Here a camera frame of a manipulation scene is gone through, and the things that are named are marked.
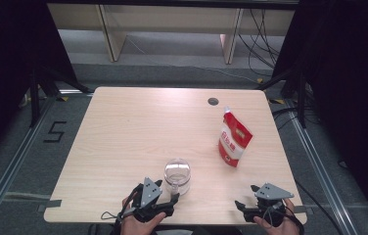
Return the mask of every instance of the food pouch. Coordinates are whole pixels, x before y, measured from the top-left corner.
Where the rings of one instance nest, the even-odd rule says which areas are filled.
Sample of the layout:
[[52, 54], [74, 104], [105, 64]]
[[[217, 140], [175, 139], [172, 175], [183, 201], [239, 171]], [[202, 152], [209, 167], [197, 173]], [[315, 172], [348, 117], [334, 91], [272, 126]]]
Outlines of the food pouch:
[[253, 135], [230, 112], [228, 107], [224, 111], [223, 127], [218, 141], [218, 151], [221, 158], [233, 167], [237, 167], [239, 159]]

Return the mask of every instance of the person's left hand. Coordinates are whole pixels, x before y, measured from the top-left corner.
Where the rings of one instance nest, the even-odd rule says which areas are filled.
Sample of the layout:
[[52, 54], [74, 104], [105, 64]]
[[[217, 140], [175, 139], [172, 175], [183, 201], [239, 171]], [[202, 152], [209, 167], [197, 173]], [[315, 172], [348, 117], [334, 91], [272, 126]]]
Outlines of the person's left hand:
[[[122, 205], [125, 205], [127, 198], [123, 199]], [[138, 221], [133, 215], [125, 217], [121, 224], [121, 235], [150, 235], [154, 228], [166, 217], [164, 212], [157, 214], [150, 221], [143, 223]]]

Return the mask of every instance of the wooden tabletop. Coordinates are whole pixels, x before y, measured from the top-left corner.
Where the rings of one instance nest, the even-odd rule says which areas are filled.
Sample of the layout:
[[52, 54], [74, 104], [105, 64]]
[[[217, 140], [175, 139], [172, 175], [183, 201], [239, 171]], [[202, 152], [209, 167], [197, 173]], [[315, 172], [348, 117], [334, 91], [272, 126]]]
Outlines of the wooden tabletop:
[[[218, 105], [208, 103], [209, 98]], [[218, 152], [224, 107], [253, 133], [237, 168]], [[79, 127], [48, 208], [49, 222], [114, 222], [121, 201], [146, 176], [163, 180], [165, 164], [185, 159], [191, 167], [190, 190], [163, 224], [249, 224], [235, 200], [253, 207], [251, 185], [265, 182], [295, 196], [301, 206], [279, 133], [262, 91], [188, 88], [100, 87]], [[169, 201], [164, 188], [159, 203]], [[302, 223], [306, 214], [298, 213]]]

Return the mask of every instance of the transparent glass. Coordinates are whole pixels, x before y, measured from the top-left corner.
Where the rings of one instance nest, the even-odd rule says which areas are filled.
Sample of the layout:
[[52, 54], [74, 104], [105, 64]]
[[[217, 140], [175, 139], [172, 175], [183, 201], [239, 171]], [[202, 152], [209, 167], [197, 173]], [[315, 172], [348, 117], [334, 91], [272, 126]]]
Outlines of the transparent glass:
[[190, 165], [183, 159], [170, 160], [163, 172], [166, 181], [166, 190], [174, 195], [180, 196], [190, 189], [191, 169]]

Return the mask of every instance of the floor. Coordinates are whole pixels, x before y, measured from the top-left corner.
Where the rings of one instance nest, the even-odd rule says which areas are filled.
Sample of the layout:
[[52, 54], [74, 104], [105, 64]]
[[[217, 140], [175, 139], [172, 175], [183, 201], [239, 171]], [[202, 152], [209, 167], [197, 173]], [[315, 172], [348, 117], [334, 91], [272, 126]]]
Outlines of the floor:
[[[125, 79], [123, 85], [140, 85], [146, 78], [157, 74], [162, 77], [164, 73], [183, 71], [190, 75], [196, 74], [200, 79], [217, 78], [216, 83], [210, 86], [224, 84], [223, 86], [228, 88], [239, 86], [254, 88], [259, 78], [268, 79], [267, 75], [272, 71], [270, 66], [258, 58], [249, 58], [249, 50], [240, 38], [232, 64], [225, 65], [218, 35], [129, 33], [119, 60], [111, 63], [101, 32], [61, 30], [60, 33], [79, 81], [92, 87], [102, 84], [114, 85], [112, 78], [115, 72], [130, 70], [128, 73], [130, 80]], [[252, 45], [253, 40], [248, 35], [242, 37]], [[267, 39], [269, 44], [279, 51], [284, 37]], [[258, 41], [258, 44], [266, 47], [262, 41]], [[257, 49], [257, 53], [268, 64], [273, 65], [268, 52]], [[279, 101], [281, 86], [283, 84], [277, 84], [266, 91], [272, 111], [295, 104], [289, 101], [281, 104]], [[0, 145], [0, 185], [7, 178], [10, 182], [5, 188], [7, 193], [0, 197], [2, 201], [0, 234], [88, 234], [90, 224], [51, 224], [42, 218], [44, 205], [53, 192], [69, 147], [90, 101], [89, 96], [81, 94], [68, 96], [68, 101], [53, 101], [50, 107], [48, 107], [50, 100], [42, 101], [43, 109], [48, 109], [47, 115], [44, 117], [44, 124], [35, 130], [37, 132], [32, 142], [26, 139], [27, 133], [33, 131], [27, 126], [30, 122], [29, 105], [22, 107], [3, 136]], [[76, 115], [68, 117], [71, 112], [76, 112]], [[299, 181], [300, 196], [307, 210], [308, 222], [305, 224], [305, 234], [340, 233], [330, 218], [339, 225], [342, 234], [368, 234], [368, 204], [364, 195], [361, 194], [349, 171], [338, 165], [341, 156], [330, 142], [329, 135], [317, 114], [312, 109], [307, 109], [306, 117], [305, 132], [298, 127], [294, 113], [275, 117], [294, 177]], [[45, 144], [46, 138], [53, 138], [48, 135], [50, 124], [56, 120], [68, 119], [70, 121], [61, 126], [65, 138], [59, 144]], [[304, 147], [307, 140], [301, 138], [302, 135], [309, 136], [312, 140], [311, 148]], [[24, 142], [29, 143], [27, 150], [20, 148]], [[20, 158], [21, 162], [13, 164], [17, 158]], [[4, 174], [10, 171], [10, 165], [15, 167], [13, 171], [15, 174]], [[322, 176], [318, 173], [321, 168], [326, 172]], [[109, 225], [102, 225], [99, 234], [109, 234], [110, 229]], [[244, 234], [264, 232], [250, 224], [240, 229]], [[175, 231], [168, 234], [186, 233]]]

